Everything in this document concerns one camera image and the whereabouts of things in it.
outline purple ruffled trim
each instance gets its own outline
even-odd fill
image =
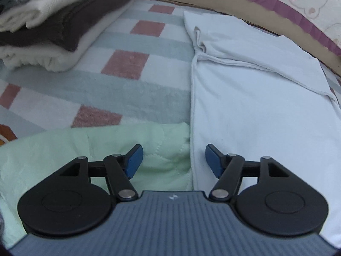
[[[278,0],[248,0],[259,4],[279,14],[280,16],[289,19],[292,23],[301,27],[306,33],[310,34],[315,40],[327,47],[335,55],[341,55],[341,49],[327,37],[319,28],[311,23],[307,18],[294,10],[292,7]]]

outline checkered blanket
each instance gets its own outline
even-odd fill
[[[194,56],[183,11],[137,0],[107,28],[79,63],[64,73],[31,66],[0,68],[0,124],[17,137],[67,127],[190,121]],[[327,80],[341,101],[340,81]]]

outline light green quilted cloth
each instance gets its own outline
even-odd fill
[[[11,247],[23,230],[16,207],[19,198],[42,179],[78,156],[89,161],[125,154],[141,144],[144,160],[131,179],[135,189],[190,191],[189,126],[135,124],[48,131],[0,147],[0,211],[5,228],[3,241]],[[92,182],[106,189],[104,179]]]

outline beige border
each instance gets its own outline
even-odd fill
[[[341,59],[304,32],[301,27],[277,13],[248,0],[164,0],[230,14],[271,31],[285,35],[341,76]]]

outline pile of clothes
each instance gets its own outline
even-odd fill
[[[73,67],[133,0],[0,0],[0,59],[12,69]]]

